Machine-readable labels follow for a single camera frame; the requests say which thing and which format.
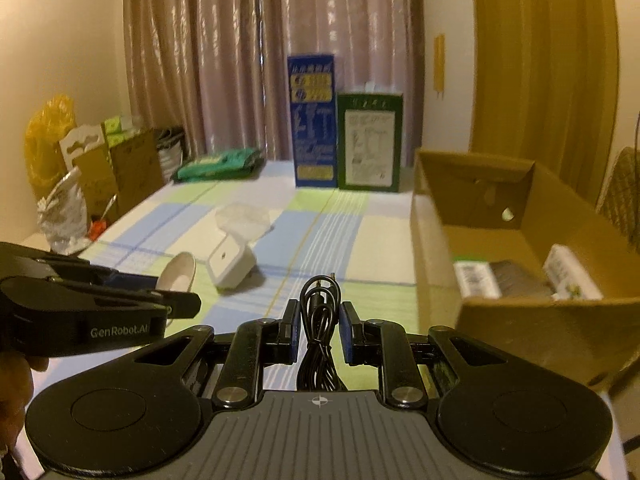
green package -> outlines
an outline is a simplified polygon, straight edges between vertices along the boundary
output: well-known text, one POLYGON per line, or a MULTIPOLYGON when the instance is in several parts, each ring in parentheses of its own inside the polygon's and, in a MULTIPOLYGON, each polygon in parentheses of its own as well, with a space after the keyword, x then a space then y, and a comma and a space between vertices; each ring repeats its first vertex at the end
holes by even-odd
POLYGON ((250 176, 262 162, 262 154, 257 148, 227 150, 183 164, 176 171, 174 182, 245 178, 250 176))

plastic bag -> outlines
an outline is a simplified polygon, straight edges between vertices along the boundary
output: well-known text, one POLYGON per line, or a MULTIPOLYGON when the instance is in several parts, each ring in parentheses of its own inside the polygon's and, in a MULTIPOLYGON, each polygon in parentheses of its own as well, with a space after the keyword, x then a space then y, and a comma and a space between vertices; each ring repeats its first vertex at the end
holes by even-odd
POLYGON ((57 254, 77 253, 91 243, 79 180, 80 169, 73 168, 47 198, 38 200, 38 227, 57 254))
POLYGON ((24 134, 24 161, 36 200, 46 198, 66 175, 59 142, 76 127, 74 102, 57 95, 35 114, 24 134))
POLYGON ((255 242, 271 229, 268 209, 238 202, 218 209, 216 224, 225 233, 247 242, 255 242))

white package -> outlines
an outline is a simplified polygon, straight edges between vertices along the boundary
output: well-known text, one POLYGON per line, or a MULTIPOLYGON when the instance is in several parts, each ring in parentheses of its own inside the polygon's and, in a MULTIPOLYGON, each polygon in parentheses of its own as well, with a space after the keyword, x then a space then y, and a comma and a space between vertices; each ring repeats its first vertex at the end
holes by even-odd
POLYGON ((57 254, 74 254, 91 244, 86 237, 86 203, 79 180, 80 169, 73 168, 37 204, 38 227, 57 254))
POLYGON ((558 300, 601 300, 603 298, 589 273, 567 246, 552 245, 543 269, 556 288, 555 297, 558 300))
POLYGON ((453 269, 463 298, 476 296, 497 300, 502 297, 500 286, 488 262, 460 261, 453 264, 453 269))

hand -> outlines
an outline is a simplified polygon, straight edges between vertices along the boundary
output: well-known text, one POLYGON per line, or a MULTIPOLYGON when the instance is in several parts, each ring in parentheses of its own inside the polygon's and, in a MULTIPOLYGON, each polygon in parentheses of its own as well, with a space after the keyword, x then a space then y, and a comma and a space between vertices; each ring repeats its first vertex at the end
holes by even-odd
POLYGON ((47 358, 0 352, 0 449, 13 449, 24 425, 25 407, 33 395, 31 369, 43 372, 48 365, 47 358))

yellow sticker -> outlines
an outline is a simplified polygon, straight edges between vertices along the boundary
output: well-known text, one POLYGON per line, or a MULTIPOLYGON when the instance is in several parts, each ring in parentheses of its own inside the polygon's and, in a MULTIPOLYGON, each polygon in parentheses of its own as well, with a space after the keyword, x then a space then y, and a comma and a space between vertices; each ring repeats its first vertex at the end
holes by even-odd
POLYGON ((333 180, 333 166, 298 166, 299 180, 333 180))
POLYGON ((332 99, 331 87, 328 88, 294 88, 291 90, 292 103, 330 103, 332 99))
POLYGON ((202 158, 198 158, 195 163, 196 164, 217 164, 222 160, 221 155, 209 155, 203 156, 202 158))
POLYGON ((291 87, 331 86, 331 74, 320 72, 315 74, 292 74, 291 87))

